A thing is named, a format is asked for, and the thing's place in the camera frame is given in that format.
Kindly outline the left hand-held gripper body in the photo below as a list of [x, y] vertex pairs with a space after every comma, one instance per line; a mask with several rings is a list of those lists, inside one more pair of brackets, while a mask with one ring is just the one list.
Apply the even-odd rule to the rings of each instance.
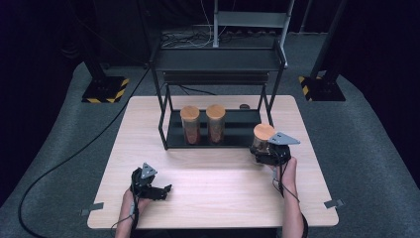
[[132, 172], [130, 190], [139, 198], [156, 199], [153, 180], [158, 172], [147, 163]]

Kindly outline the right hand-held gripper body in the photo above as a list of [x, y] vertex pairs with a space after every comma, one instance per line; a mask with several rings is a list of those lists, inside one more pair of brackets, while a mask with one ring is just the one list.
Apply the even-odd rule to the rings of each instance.
[[267, 140], [267, 148], [259, 152], [259, 162], [270, 166], [284, 165], [291, 159], [290, 145], [298, 145], [299, 140], [277, 132]]

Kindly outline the glass jar with wooden lid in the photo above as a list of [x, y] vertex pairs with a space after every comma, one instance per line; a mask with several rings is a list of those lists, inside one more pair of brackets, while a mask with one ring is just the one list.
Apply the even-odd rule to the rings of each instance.
[[250, 151], [265, 152], [268, 148], [268, 140], [275, 134], [274, 128], [269, 124], [260, 123], [254, 128], [254, 140]]
[[189, 145], [198, 145], [200, 141], [200, 111], [195, 106], [184, 106], [180, 110], [184, 140]]
[[219, 144], [224, 139], [225, 107], [212, 104], [206, 108], [208, 140], [212, 144]]

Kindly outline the black metal two-tier shelf rack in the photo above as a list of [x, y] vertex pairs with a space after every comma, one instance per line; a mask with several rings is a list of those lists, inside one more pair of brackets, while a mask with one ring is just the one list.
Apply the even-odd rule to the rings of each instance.
[[199, 110], [199, 141], [197, 148], [246, 148], [254, 139], [253, 130], [261, 123], [261, 109], [267, 122], [272, 122], [271, 108], [277, 93], [285, 56], [278, 44], [270, 48], [156, 48], [150, 59], [150, 68], [156, 90], [165, 88], [157, 96], [160, 117], [168, 118], [168, 127], [158, 125], [165, 149], [185, 149], [191, 145], [184, 139], [180, 111], [173, 107], [170, 89], [173, 86], [259, 86], [262, 91], [258, 104], [251, 108], [229, 109], [225, 116], [222, 139], [210, 138], [205, 110]]

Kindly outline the person's left hand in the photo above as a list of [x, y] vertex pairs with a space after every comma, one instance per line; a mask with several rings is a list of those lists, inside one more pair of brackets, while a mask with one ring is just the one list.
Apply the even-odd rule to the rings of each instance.
[[[120, 216], [122, 218], [125, 218], [131, 214], [131, 210], [132, 210], [132, 206], [134, 202], [135, 201], [134, 201], [133, 193], [129, 189], [127, 189], [123, 195], [123, 201], [122, 201], [121, 210], [120, 210]], [[136, 205], [139, 213], [142, 214], [150, 203], [151, 203], [150, 199], [140, 198], [137, 201], [137, 205]]]

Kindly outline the person's right hand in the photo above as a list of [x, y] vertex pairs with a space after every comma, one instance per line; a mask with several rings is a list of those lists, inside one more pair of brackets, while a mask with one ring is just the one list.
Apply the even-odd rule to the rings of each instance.
[[296, 188], [297, 160], [292, 157], [288, 162], [279, 167], [270, 166], [273, 172], [273, 183], [283, 198], [293, 197], [299, 200]]

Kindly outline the black stand with striped base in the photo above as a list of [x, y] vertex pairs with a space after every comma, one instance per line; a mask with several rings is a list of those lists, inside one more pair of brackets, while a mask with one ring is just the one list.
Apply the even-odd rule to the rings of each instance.
[[124, 76], [105, 74], [88, 38], [79, 35], [79, 50], [91, 75], [91, 81], [82, 95], [82, 101], [88, 103], [115, 103], [123, 96], [129, 79]]
[[320, 53], [315, 60], [314, 66], [308, 76], [299, 76], [299, 83], [307, 101], [345, 101], [335, 79], [329, 79], [326, 75], [319, 77], [323, 63], [327, 57], [334, 34], [340, 23], [342, 14], [346, 8], [348, 0], [340, 0], [337, 12], [330, 25], [327, 37], [322, 45]]

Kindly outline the grey metal stand frame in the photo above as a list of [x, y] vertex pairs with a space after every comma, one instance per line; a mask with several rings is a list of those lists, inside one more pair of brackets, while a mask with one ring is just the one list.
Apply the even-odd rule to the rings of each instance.
[[219, 9], [219, 0], [214, 0], [213, 10], [213, 48], [219, 47], [219, 36], [222, 34], [222, 27], [251, 27], [251, 28], [267, 28], [280, 29], [281, 34], [277, 40], [277, 44], [283, 54], [285, 54], [284, 43], [288, 33], [292, 11], [295, 0], [289, 0], [288, 7], [285, 12], [236, 12], [221, 11]]

